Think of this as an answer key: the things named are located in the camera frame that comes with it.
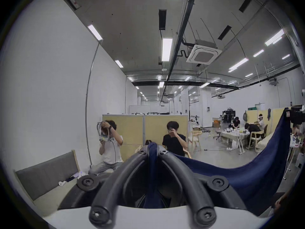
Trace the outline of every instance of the navy blue cloth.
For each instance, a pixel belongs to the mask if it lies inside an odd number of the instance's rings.
[[[284,113],[265,149],[250,163],[224,169],[197,160],[177,156],[193,172],[206,176],[220,175],[228,179],[247,209],[257,214],[262,204],[276,193],[286,168],[290,144],[290,121]]]

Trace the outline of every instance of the yellow partition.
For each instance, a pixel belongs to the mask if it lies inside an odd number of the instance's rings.
[[[269,135],[271,133],[271,124],[272,124],[272,111],[270,112],[270,118],[268,120],[268,109],[266,110],[258,110],[258,115],[262,114],[263,115],[263,121],[265,125],[267,126],[267,132],[266,135]]]
[[[257,121],[258,111],[257,110],[247,110],[247,123],[254,123]]]
[[[142,115],[103,115],[104,120],[113,120],[116,131],[123,137],[123,145],[120,153],[123,161],[135,153],[135,150],[143,145],[143,116]]]
[[[285,108],[272,109],[271,132],[274,132]]]
[[[146,115],[145,122],[145,139],[151,140],[162,145],[163,136],[168,134],[166,125],[169,121],[177,121],[179,129],[177,133],[182,134],[188,139],[188,115]]]

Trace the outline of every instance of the black t-shirt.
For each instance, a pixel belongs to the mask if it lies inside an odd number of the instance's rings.
[[[184,141],[186,141],[186,137],[184,135],[178,134]],[[178,138],[171,137],[169,134],[165,135],[163,137],[163,142],[162,145],[167,147],[167,150],[180,155],[180,156],[184,156],[184,151],[183,151],[183,147],[181,146],[181,144],[179,143]]]
[[[249,132],[260,132],[261,129],[258,125],[255,125],[255,124],[250,124],[249,126]]]
[[[234,126],[237,128],[238,127],[238,125],[240,124],[240,120],[235,120],[234,121]]]

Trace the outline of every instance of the white table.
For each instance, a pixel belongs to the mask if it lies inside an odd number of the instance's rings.
[[[222,137],[226,137],[226,138],[229,138],[229,139],[232,139],[232,140],[235,140],[235,141],[238,142],[238,147],[239,147],[239,151],[240,151],[239,155],[246,152],[244,150],[242,140],[245,139],[248,135],[250,135],[250,132],[239,133],[238,129],[234,129],[231,132],[222,131],[221,135],[222,135]]]
[[[294,157],[295,151],[298,150],[299,147],[300,147],[300,142],[299,143],[295,143],[293,141],[293,135],[290,135],[290,145],[289,145],[289,152],[288,152],[288,157],[287,157],[287,161],[286,161],[286,167],[287,167],[288,159],[289,159],[289,156],[290,156],[290,153],[291,153],[292,149],[293,149],[293,153],[292,153],[289,165],[288,165],[288,167],[285,170],[285,173],[284,173],[284,176],[283,176],[284,180],[286,180],[285,175],[286,175],[287,171],[291,171],[291,169],[289,169],[289,167],[291,165],[291,162],[292,162],[292,159]]]

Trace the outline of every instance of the air conditioner unit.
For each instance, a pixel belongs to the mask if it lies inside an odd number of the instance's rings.
[[[278,81],[276,80],[276,77],[269,79],[269,84],[273,85],[273,86],[276,86],[278,84]]]
[[[196,44],[190,52],[186,62],[209,65],[221,54],[221,52],[222,51],[217,49],[216,45],[212,42],[196,40]]]

